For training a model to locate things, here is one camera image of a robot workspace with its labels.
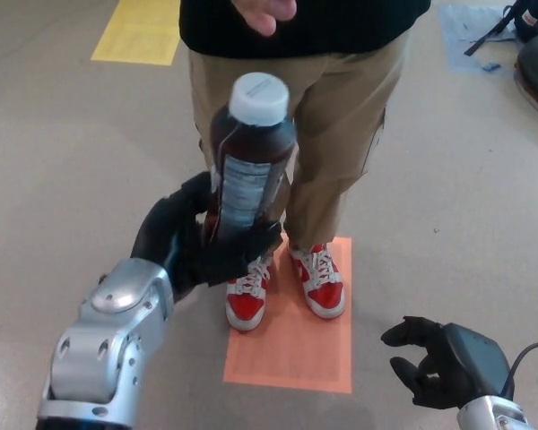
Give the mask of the person's bare hand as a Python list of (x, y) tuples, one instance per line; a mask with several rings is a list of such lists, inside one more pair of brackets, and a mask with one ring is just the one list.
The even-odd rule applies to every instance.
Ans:
[(290, 21), (297, 12), (296, 0), (233, 0), (247, 25), (262, 36), (272, 36), (278, 22)]

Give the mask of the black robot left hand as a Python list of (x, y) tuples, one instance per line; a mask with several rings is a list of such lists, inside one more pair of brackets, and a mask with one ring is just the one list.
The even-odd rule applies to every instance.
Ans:
[(263, 221), (226, 242), (207, 245), (196, 216), (206, 211), (211, 189), (206, 171), (193, 176), (146, 215), (131, 256), (160, 265), (168, 274), (176, 301), (194, 287), (216, 286), (248, 274), (281, 235), (281, 224)]

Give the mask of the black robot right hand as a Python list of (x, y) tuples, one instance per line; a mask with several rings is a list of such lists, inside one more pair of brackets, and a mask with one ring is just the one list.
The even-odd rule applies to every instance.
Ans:
[(511, 399), (510, 363), (499, 344), (456, 323), (405, 316), (381, 340), (389, 347), (414, 345), (427, 356), (415, 365), (392, 357), (390, 366), (412, 393), (412, 403), (429, 409), (461, 408), (483, 396)]

